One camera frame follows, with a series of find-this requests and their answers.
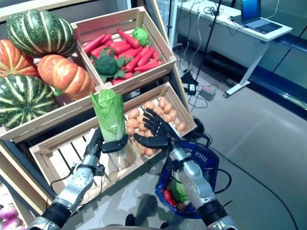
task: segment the power adapter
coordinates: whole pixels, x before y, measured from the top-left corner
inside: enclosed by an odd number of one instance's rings
[[[212,101],[215,97],[217,88],[215,88],[212,85],[205,86],[203,89],[200,91],[200,96],[202,96],[204,99],[207,101]]]

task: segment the robotic arm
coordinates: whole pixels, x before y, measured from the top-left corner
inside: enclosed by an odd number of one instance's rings
[[[238,230],[218,202],[209,182],[204,179],[200,167],[192,160],[191,155],[180,147],[180,138],[176,131],[154,111],[146,111],[144,115],[148,119],[144,119],[144,126],[151,130],[155,137],[145,138],[134,134],[135,139],[152,149],[166,149],[189,200],[199,211],[208,230]]]

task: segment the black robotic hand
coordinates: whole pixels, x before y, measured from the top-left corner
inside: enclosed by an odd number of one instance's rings
[[[137,133],[133,134],[141,145],[151,149],[164,149],[169,147],[170,144],[180,144],[178,134],[153,110],[147,108],[143,115],[147,117],[143,118],[144,126],[151,131],[153,137],[146,138]]]

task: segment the wooden crate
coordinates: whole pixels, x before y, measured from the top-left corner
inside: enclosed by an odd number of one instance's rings
[[[72,26],[78,39],[77,52],[79,52],[82,58],[84,58],[86,69],[88,72],[92,72],[94,74],[102,89],[110,88],[120,94],[133,91],[168,74],[175,64],[176,58],[174,54],[167,45],[166,41],[163,39],[144,7],[133,8],[131,10],[120,11],[79,21],[72,23]],[[135,27],[142,27],[148,32],[152,46],[162,57],[163,64],[116,85],[103,83],[94,66],[91,64],[88,56],[82,50],[82,44],[102,34],[112,34],[113,40],[120,41],[121,38],[117,33],[118,29],[125,31],[128,34],[132,34]]]
[[[93,135],[91,129],[99,127],[96,117],[70,128],[54,137],[51,137],[29,150],[45,179],[50,184],[52,181],[66,176],[74,162],[80,161],[86,147],[86,142]],[[94,177],[92,188],[85,194],[83,203],[88,202],[111,185],[121,180],[143,164],[132,142],[129,140],[126,147],[126,157],[118,158],[112,154],[101,154],[100,163],[106,168],[104,177]],[[63,181],[53,184],[54,190],[59,193],[69,183],[71,176]]]
[[[169,82],[164,83],[163,85],[160,85],[144,94],[141,94],[138,97],[133,98],[130,101],[127,101],[125,103],[125,118],[128,119],[128,113],[132,110],[137,108],[140,111],[140,114],[144,113],[144,107],[143,104],[147,101],[153,101],[155,105],[158,105],[158,101],[161,98],[161,96],[165,97],[168,102],[170,102],[173,106],[172,108],[177,111],[177,118],[175,122],[178,124],[179,122],[183,121],[186,123],[186,128],[181,132],[179,135],[180,137],[183,137],[190,131],[196,128],[196,124],[192,118],[192,116],[189,114],[189,112],[186,110],[182,102],[180,101],[179,97],[175,93],[173,87]],[[143,160],[148,160],[151,157],[148,156],[142,156]]]
[[[70,59],[85,69],[86,64],[79,52],[74,53]],[[89,74],[90,76],[94,75],[91,70],[89,70]],[[96,78],[92,78],[96,85],[99,85]],[[45,115],[9,130],[4,126],[0,126],[0,139],[18,143],[93,107],[90,96],[73,101],[63,94],[56,97],[56,101],[60,107]]]

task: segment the green vegetable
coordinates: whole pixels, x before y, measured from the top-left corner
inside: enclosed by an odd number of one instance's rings
[[[178,183],[175,180],[172,180],[172,194],[175,200],[184,202],[189,200],[188,193],[186,189],[184,188],[183,184]]]
[[[98,95],[91,93],[100,129],[105,142],[120,140],[125,134],[124,102],[122,96],[111,89],[100,91]],[[117,152],[122,155],[124,149]]]
[[[125,72],[120,70],[127,62],[125,57],[121,57],[117,60],[114,59],[114,51],[112,50],[110,55],[103,49],[100,52],[100,57],[93,57],[95,68],[105,83],[107,79],[116,79],[118,77],[125,77]]]
[[[150,44],[148,33],[143,28],[136,27],[132,32],[132,37],[139,41],[140,46],[147,46]]]
[[[14,128],[56,108],[53,91],[42,80],[19,75],[0,78],[0,124]]]
[[[47,54],[67,57],[77,45],[72,26],[48,11],[13,14],[6,21],[6,30],[19,50],[35,58]]]

